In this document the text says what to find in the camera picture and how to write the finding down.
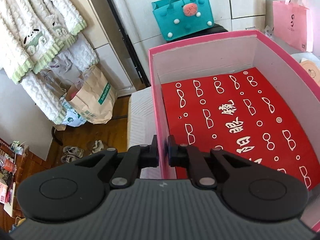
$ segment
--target white shoe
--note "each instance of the white shoe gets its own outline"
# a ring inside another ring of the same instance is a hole
[[[63,148],[63,153],[65,153],[67,155],[73,155],[78,158],[82,158],[83,152],[84,152],[84,149],[81,149],[76,146],[66,146]]]
[[[78,157],[74,156],[74,155],[63,155],[61,157],[61,162],[62,163],[71,163],[73,161],[79,160]]]

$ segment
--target plastic bag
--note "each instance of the plastic bag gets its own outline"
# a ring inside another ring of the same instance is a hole
[[[69,125],[72,127],[83,125],[87,120],[84,119],[81,115],[77,113],[76,110],[72,108],[72,106],[68,103],[68,101],[66,101],[65,96],[66,94],[64,94],[60,99],[62,106],[67,111],[67,115],[63,120],[62,124]]]

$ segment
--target pink box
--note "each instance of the pink box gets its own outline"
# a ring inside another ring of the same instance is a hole
[[[169,130],[161,84],[257,69],[276,88],[307,134],[320,158],[320,88],[288,53],[257,30],[217,33],[176,41],[149,50],[149,64],[160,168],[175,179],[166,156]]]

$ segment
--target white mattress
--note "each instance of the white mattress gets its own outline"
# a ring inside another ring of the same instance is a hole
[[[128,107],[128,148],[138,144],[151,144],[156,134],[155,112],[151,87],[132,93]],[[161,179],[160,167],[141,170],[142,179]]]

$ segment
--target ribbed gray surface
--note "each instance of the ribbed gray surface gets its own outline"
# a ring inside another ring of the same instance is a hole
[[[82,219],[64,224],[27,220],[11,234],[16,240],[308,240],[314,235],[298,219],[247,221],[223,206],[213,191],[198,190],[189,180],[142,179],[112,191]]]

